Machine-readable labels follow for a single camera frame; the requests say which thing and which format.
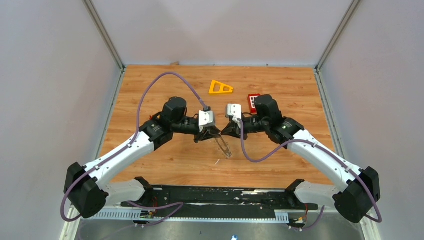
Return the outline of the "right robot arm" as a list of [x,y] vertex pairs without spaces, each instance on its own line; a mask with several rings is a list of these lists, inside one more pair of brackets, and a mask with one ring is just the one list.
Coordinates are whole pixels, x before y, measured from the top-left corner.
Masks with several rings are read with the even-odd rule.
[[244,156],[254,163],[255,159],[247,154],[245,140],[249,134],[266,133],[278,146],[257,162],[270,158],[280,149],[287,149],[307,160],[332,183],[315,184],[303,179],[294,182],[289,187],[291,191],[285,195],[290,208],[317,204],[335,207],[342,217],[355,224],[363,218],[376,223],[383,221],[377,206],[381,198],[380,176],[374,168],[361,168],[334,153],[298,121],[284,116],[271,95],[260,95],[253,102],[256,113],[248,117],[244,116],[240,104],[226,106],[225,116],[229,123],[222,135],[240,139]]

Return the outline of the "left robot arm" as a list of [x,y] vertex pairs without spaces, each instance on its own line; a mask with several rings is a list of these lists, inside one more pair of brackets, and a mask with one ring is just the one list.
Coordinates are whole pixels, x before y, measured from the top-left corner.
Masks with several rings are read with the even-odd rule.
[[194,142],[220,137],[216,116],[207,106],[195,116],[187,116],[187,102],[171,97],[148,121],[137,127],[135,133],[104,156],[80,165],[70,165],[66,172],[64,199],[69,200],[87,219],[106,205],[135,201],[149,206],[153,193],[136,179],[111,183],[111,180],[135,161],[147,156],[173,139],[174,134],[192,135]]

